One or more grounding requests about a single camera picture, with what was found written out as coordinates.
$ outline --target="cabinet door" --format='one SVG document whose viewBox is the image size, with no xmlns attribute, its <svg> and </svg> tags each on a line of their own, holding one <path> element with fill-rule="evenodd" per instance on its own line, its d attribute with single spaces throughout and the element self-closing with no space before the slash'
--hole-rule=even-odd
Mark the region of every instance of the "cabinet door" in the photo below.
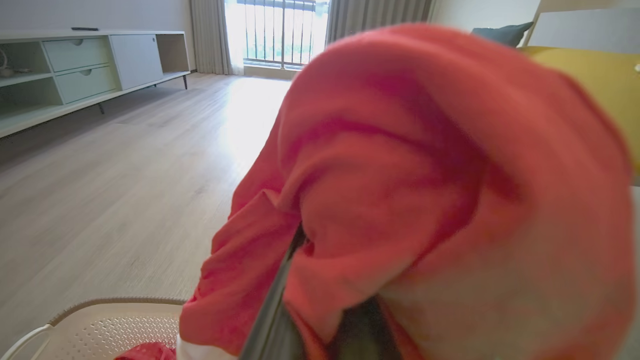
<svg viewBox="0 0 640 360">
<path fill-rule="evenodd" d="M 163 77 L 155 35 L 111 35 L 122 90 Z"/>
</svg>

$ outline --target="light wood floor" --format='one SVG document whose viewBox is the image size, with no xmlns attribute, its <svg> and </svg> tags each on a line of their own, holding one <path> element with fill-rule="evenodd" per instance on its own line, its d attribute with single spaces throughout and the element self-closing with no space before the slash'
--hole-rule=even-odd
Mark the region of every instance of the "light wood floor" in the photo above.
<svg viewBox="0 0 640 360">
<path fill-rule="evenodd" d="M 0 139 L 0 355 L 83 300 L 191 296 L 289 82 L 188 80 Z"/>
</svg>

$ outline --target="cabinet top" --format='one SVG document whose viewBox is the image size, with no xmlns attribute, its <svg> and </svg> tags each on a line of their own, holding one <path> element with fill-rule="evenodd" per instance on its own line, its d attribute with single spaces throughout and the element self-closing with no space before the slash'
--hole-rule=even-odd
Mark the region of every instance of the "cabinet top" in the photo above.
<svg viewBox="0 0 640 360">
<path fill-rule="evenodd" d="M 0 31 L 0 42 L 3 40 L 51 40 L 52 38 L 75 37 L 99 37 L 106 35 L 163 35 L 180 34 L 184 31 L 131 31 L 131 30 L 100 30 L 100 31 L 73 31 L 73 30 L 35 30 L 35 31 Z"/>
</svg>

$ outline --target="yellow sofa backrest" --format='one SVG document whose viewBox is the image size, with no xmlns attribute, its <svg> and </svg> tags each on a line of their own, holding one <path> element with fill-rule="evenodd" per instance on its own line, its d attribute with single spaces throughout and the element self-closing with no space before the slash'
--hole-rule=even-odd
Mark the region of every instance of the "yellow sofa backrest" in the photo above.
<svg viewBox="0 0 640 360">
<path fill-rule="evenodd" d="M 640 54 L 523 47 L 534 61 L 576 79 L 609 113 L 627 140 L 640 175 Z"/>
</svg>

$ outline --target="basket rim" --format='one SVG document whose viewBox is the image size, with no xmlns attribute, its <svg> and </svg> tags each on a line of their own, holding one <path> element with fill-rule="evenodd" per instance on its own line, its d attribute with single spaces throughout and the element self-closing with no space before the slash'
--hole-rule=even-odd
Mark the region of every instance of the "basket rim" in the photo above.
<svg viewBox="0 0 640 360">
<path fill-rule="evenodd" d="M 86 307 L 101 305 L 101 304 L 166 304 L 166 305 L 178 305 L 182 306 L 186 300 L 172 298 L 172 297 L 106 297 L 106 298 L 97 298 L 91 299 L 87 301 L 80 302 L 76 305 L 73 305 L 66 310 L 58 313 L 56 316 L 51 319 L 48 324 L 51 326 L 56 326 L 62 320 L 66 319 L 69 315 L 75 313 L 78 310 L 82 310 Z"/>
</svg>

